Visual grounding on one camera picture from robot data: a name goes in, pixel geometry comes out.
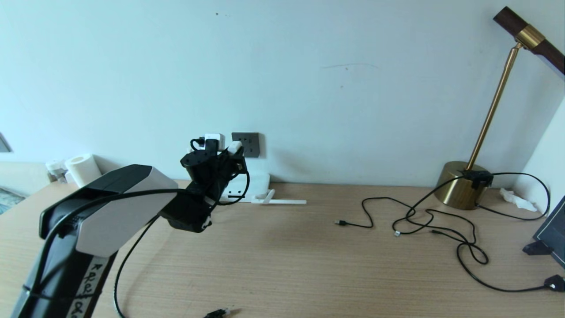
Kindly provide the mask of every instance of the wooden desk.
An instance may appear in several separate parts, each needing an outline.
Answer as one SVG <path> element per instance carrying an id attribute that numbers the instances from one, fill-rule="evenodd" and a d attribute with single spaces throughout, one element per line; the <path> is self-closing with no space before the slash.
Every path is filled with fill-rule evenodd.
<path id="1" fill-rule="evenodd" d="M 120 279 L 119 301 L 128 317 L 194 317 L 220 307 L 240 308 L 236 318 L 289 317 L 563 317 L 563 294 L 500 293 L 479 285 L 455 257 L 456 242 L 421 231 L 395 237 L 390 227 L 405 208 L 367 204 L 374 229 L 340 227 L 336 219 L 368 222 L 360 201 L 392 196 L 414 203 L 427 188 L 274 184 L 279 197 L 307 206 L 218 207 L 214 224 L 200 234 L 174 230 L 159 220 L 137 246 Z M 0 216 L 0 316 L 9 317 L 42 240 L 42 209 L 74 189 L 53 183 Z M 483 203 L 519 213 L 494 192 Z M 541 221 L 523 222 L 483 210 L 464 212 L 430 198 L 422 208 L 468 216 L 491 263 L 469 267 L 487 282 L 518 289 L 563 274 L 551 257 L 522 253 Z M 438 225 L 470 235 L 461 220 L 436 216 Z M 124 246 L 95 309 L 117 316 L 112 286 Z"/>

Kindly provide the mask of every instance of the desk lamp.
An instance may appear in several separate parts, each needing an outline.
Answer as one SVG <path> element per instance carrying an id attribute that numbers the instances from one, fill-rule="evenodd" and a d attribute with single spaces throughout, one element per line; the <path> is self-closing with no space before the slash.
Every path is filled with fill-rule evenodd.
<path id="1" fill-rule="evenodd" d="M 490 104 L 490 109 L 486 115 L 483 128 L 479 133 L 479 138 L 475 144 L 475 148 L 471 154 L 468 162 L 463 161 L 450 161 L 445 164 L 443 171 L 439 177 L 437 185 L 447 182 L 453 178 L 465 175 L 467 172 L 472 171 L 486 171 L 483 167 L 476 165 L 475 161 L 479 150 L 483 144 L 486 132 L 489 129 L 490 122 L 494 117 L 494 112 L 498 106 L 498 102 L 502 97 L 504 86 L 508 81 L 508 76 L 516 60 L 518 50 L 524 48 L 531 51 L 535 55 L 544 57 L 551 65 L 553 65 L 560 75 L 565 75 L 565 57 L 555 46 L 543 36 L 540 31 L 536 30 L 531 24 L 524 21 L 519 15 L 514 13 L 510 8 L 505 7 L 494 18 L 502 28 L 510 33 L 516 40 L 514 46 L 504 65 L 502 76 L 498 82 L 498 87 L 494 93 L 494 98 Z M 482 198 L 483 193 L 489 186 L 488 183 L 475 183 L 468 178 L 460 178 L 452 181 L 451 183 L 443 186 L 435 192 L 435 196 L 444 204 L 462 210 L 471 210 Z"/>

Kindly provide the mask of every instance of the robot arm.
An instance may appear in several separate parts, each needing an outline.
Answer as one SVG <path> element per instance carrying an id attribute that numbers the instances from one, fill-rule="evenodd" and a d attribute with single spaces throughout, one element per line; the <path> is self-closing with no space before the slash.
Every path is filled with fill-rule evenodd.
<path id="1" fill-rule="evenodd" d="M 204 231 L 228 182 L 248 173 L 240 142 L 218 150 L 219 141 L 208 139 L 181 159 L 192 179 L 185 190 L 154 167 L 131 165 L 43 211 L 44 250 L 12 318 L 91 317 L 118 249 L 157 215 L 176 229 Z"/>

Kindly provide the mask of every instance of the wall stain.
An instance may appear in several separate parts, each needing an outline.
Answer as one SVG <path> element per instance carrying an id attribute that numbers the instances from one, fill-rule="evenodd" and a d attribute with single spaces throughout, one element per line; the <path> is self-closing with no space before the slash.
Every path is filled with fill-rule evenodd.
<path id="1" fill-rule="evenodd" d="M 370 66 L 378 69 L 379 67 L 369 63 L 349 63 L 349 64 L 339 64 L 339 65 L 330 65 L 330 66 L 322 66 L 321 68 L 334 68 L 334 67 L 342 67 L 342 66 L 351 66 L 351 65 L 365 65 Z"/>

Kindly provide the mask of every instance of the tissue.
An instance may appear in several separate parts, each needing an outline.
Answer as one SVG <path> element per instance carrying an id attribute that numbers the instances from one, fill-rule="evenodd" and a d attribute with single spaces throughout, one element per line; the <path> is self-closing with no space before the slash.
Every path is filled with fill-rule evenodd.
<path id="1" fill-rule="evenodd" d="M 509 191 L 509 190 L 506 190 L 504 188 L 501 188 L 500 194 L 502 195 L 504 200 L 506 200 L 507 202 L 516 204 L 516 206 L 519 209 L 526 209 L 528 211 L 533 211 L 533 212 L 537 211 L 536 207 L 534 207 L 533 204 L 530 201 L 524 200 L 524 199 L 520 198 L 519 196 L 516 196 L 514 194 L 514 191 Z"/>

